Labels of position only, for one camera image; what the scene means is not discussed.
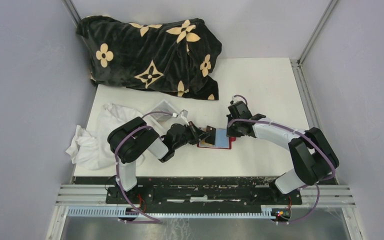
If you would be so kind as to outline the red leather card holder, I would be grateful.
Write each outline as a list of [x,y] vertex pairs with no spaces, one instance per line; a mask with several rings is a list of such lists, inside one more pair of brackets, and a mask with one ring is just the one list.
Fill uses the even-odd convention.
[[[206,132],[206,127],[202,127],[201,130]],[[201,147],[205,149],[227,149],[232,148],[232,143],[236,141],[236,137],[227,136],[226,128],[216,128],[215,145],[213,147]]]

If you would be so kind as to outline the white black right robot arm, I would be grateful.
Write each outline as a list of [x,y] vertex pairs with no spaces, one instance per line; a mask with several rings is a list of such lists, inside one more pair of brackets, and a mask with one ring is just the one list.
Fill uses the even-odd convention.
[[269,183],[268,196],[273,203],[282,204],[292,191],[334,178],[339,160],[319,128],[301,130],[263,114],[253,115],[242,100],[232,100],[228,110],[227,136],[269,141],[290,153],[292,169]]

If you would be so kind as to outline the black credit card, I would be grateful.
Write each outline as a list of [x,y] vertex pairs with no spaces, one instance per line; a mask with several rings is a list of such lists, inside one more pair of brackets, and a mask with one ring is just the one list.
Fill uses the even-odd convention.
[[208,145],[214,146],[216,143],[217,129],[212,127],[212,126],[207,125],[205,132],[208,133],[208,137],[204,139],[204,142]]

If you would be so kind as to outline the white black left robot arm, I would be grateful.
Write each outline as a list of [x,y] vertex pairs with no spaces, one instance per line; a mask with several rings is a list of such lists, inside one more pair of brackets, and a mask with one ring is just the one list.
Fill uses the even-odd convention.
[[116,183],[120,187],[118,197],[127,204],[136,200],[136,160],[144,152],[150,152],[165,163],[175,155],[175,150],[185,145],[197,145],[210,136],[210,133],[198,128],[191,121],[186,124],[172,124],[163,136],[141,117],[116,128],[108,135],[107,142],[115,155]]

